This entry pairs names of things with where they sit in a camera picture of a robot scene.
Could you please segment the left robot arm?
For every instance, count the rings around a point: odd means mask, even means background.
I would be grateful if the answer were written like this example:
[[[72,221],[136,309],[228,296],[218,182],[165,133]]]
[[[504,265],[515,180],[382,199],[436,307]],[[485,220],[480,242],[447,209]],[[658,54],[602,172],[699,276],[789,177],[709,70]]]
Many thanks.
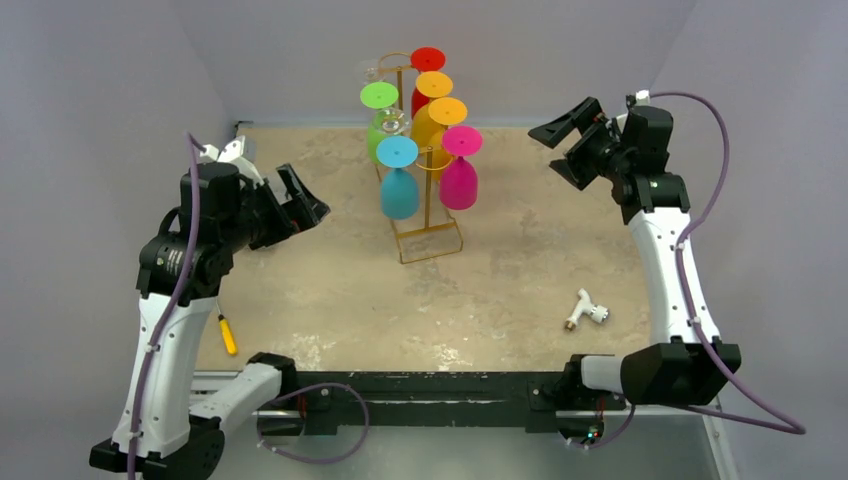
[[[206,479],[227,436],[268,403],[297,399],[291,358],[259,352],[227,385],[190,401],[200,341],[223,278],[243,249],[274,246],[316,227],[328,214],[290,165],[277,170],[278,199],[229,163],[202,163],[180,181],[181,202],[139,254],[139,342],[124,412],[94,445],[93,468],[145,479]]]

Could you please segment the pink wine glass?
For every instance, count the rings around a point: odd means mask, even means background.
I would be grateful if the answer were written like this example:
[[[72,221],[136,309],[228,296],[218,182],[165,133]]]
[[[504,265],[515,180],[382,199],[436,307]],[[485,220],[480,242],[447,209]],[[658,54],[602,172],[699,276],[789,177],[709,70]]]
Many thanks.
[[[443,169],[439,187],[440,201],[448,209],[467,210],[476,203],[479,179],[468,157],[478,153],[482,146],[482,135],[474,127],[458,125],[443,134],[443,150],[453,157]]]

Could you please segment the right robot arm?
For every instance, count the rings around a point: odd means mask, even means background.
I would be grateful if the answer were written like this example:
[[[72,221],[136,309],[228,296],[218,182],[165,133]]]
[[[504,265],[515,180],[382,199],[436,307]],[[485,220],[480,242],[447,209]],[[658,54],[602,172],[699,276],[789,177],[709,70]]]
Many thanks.
[[[637,245],[649,297],[649,346],[623,356],[573,356],[561,392],[576,407],[600,391],[635,405],[705,406],[726,385],[723,371],[740,367],[740,348],[722,340],[697,277],[687,187],[666,168],[673,116],[635,98],[628,102],[626,114],[612,119],[598,99],[588,97],[528,132],[548,148],[578,132],[577,142],[550,167],[579,190],[598,177],[610,181]]]

